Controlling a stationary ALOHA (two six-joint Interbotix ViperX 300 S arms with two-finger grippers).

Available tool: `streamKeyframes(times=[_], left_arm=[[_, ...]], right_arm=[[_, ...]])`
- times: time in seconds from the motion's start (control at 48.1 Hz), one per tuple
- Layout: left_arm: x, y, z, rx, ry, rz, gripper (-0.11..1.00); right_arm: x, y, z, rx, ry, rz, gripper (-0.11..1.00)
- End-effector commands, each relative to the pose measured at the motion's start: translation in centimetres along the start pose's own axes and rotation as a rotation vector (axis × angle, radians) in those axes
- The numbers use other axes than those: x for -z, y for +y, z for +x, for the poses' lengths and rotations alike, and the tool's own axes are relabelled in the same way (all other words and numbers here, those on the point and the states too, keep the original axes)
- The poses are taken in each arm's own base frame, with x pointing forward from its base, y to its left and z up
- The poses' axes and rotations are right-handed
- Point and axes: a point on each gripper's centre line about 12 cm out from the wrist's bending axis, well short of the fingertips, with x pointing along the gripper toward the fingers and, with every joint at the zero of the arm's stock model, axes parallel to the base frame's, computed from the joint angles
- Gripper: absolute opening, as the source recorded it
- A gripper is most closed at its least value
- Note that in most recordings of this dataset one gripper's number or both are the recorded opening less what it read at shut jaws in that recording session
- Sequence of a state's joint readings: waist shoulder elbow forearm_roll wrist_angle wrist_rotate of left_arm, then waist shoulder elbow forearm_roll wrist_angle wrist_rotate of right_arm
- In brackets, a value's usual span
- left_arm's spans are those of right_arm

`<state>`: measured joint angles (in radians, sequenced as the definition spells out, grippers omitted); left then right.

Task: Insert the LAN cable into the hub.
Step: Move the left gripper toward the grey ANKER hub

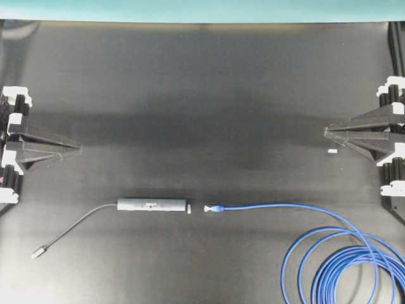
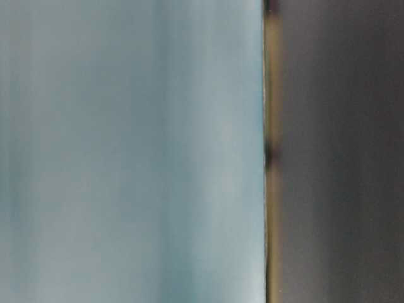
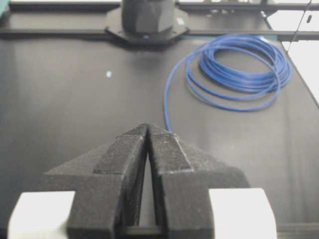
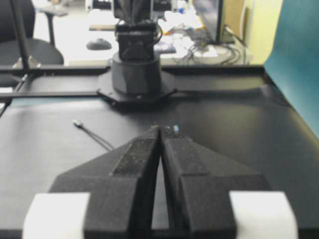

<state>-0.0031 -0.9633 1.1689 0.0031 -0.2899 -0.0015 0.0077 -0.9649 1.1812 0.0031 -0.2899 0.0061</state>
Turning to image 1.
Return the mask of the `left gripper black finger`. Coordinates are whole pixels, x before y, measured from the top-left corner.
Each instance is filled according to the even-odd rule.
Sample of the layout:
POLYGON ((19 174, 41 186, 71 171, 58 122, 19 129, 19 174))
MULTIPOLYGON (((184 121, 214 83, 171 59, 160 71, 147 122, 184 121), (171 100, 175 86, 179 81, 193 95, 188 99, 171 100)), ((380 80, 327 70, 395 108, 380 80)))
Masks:
POLYGON ((11 123, 8 127, 9 135, 19 135, 32 141, 79 149, 81 146, 69 137, 56 133, 50 128, 32 122, 21 124, 11 123))
POLYGON ((6 165, 17 172, 27 172, 38 165, 57 162, 81 153, 81 148, 44 144, 39 142, 8 142, 6 144, 6 165))

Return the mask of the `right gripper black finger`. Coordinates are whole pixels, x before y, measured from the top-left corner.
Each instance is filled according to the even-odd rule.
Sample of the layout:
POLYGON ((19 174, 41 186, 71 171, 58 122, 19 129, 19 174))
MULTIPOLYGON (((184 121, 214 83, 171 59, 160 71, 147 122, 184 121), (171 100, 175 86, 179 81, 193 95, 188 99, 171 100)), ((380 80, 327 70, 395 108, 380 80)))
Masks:
POLYGON ((347 130, 385 129, 390 125, 389 118, 392 115, 393 106, 391 104, 387 104, 360 116, 333 123, 325 128, 325 133, 347 130))
POLYGON ((325 137, 355 150, 375 164, 395 152, 394 135, 390 132, 325 130, 325 137))

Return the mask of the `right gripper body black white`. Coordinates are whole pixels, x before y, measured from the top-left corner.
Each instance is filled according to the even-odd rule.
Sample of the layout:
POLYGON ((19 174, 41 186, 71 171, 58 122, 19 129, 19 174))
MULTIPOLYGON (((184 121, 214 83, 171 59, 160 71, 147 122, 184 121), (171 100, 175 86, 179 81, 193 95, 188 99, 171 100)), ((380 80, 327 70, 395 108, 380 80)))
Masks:
MULTIPOLYGON (((377 91, 380 107, 392 105, 393 114, 404 118, 404 77, 390 76, 377 91)), ((383 183, 380 187, 382 196, 404 199, 404 122, 394 122, 383 131, 399 137, 394 140, 394 152, 377 162, 382 168, 383 183)))

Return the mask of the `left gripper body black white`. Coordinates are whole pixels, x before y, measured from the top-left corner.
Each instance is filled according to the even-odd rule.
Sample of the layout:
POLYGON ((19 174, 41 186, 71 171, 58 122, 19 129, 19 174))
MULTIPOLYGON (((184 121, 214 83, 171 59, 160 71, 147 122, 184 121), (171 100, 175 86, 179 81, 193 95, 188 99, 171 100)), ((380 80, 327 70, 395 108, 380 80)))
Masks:
POLYGON ((1 203, 18 203, 21 196, 23 170, 16 162, 17 151, 12 143, 20 140, 10 126, 21 127, 23 117, 32 107, 26 87, 4 86, 1 91, 1 203))

